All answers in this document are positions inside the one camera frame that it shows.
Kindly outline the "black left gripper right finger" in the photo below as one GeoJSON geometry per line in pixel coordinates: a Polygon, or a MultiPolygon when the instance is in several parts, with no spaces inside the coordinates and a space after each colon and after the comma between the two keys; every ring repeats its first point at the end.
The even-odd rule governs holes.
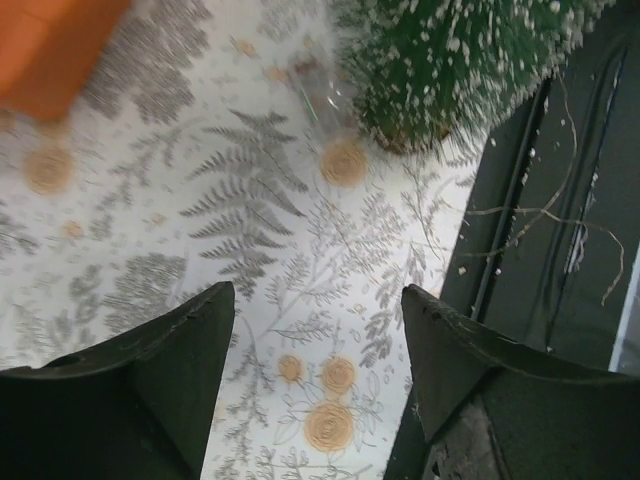
{"type": "Polygon", "coordinates": [[[402,294],[428,479],[635,479],[639,381],[529,348],[402,294]]]}

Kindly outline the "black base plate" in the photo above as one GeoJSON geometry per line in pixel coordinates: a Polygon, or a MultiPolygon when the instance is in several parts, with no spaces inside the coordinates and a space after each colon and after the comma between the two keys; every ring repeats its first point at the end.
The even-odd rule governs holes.
{"type": "MultiPolygon", "coordinates": [[[[637,2],[609,9],[492,132],[433,297],[529,348],[639,381],[637,2]]],[[[428,479],[428,453],[413,385],[386,477],[428,479]]]]}

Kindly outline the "small green christmas tree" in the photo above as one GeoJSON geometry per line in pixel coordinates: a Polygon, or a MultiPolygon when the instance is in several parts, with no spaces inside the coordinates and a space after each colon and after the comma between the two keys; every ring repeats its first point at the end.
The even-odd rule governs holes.
{"type": "Polygon", "coordinates": [[[607,1],[333,1],[359,130],[394,153],[506,119],[592,31],[607,1]]]}

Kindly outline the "clear plastic ornament tag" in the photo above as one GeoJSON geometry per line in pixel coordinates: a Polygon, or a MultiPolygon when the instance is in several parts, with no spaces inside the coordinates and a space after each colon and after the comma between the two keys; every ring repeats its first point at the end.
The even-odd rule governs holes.
{"type": "Polygon", "coordinates": [[[311,125],[323,141],[354,134],[354,88],[338,73],[322,47],[299,50],[288,60],[288,75],[311,125]]]}

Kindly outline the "floral patterned table mat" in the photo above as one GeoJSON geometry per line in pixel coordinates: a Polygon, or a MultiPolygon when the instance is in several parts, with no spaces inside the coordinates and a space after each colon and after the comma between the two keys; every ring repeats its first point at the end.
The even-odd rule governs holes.
{"type": "Polygon", "coordinates": [[[40,366],[229,281],[206,479],[379,479],[479,145],[316,134],[289,57],[333,1],[130,1],[67,114],[1,108],[1,363],[40,366]]]}

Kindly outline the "orange plastic tub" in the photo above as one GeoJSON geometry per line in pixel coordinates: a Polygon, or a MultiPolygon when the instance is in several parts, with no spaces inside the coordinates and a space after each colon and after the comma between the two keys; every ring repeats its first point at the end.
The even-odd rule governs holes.
{"type": "Polygon", "coordinates": [[[1,108],[37,120],[67,114],[128,0],[1,3],[1,108]]]}

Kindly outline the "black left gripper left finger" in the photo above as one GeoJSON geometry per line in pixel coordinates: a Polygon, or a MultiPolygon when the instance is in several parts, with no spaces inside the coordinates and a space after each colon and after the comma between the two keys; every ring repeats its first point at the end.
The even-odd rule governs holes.
{"type": "Polygon", "coordinates": [[[95,346],[3,371],[2,477],[199,478],[234,317],[221,282],[95,346]]]}

